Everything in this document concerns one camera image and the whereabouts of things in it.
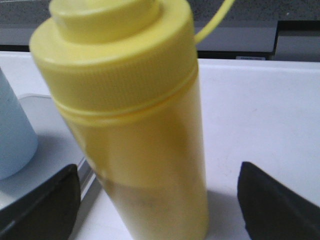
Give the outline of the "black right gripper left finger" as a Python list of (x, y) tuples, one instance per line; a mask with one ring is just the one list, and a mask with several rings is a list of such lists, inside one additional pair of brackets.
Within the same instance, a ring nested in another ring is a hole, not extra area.
[(80, 180), (69, 164), (0, 211), (2, 240), (67, 240), (81, 203)]

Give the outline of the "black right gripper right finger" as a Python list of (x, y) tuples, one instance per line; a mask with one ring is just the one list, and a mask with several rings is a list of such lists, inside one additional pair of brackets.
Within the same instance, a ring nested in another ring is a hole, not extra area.
[(252, 240), (320, 238), (320, 208), (251, 162), (241, 164), (237, 198)]

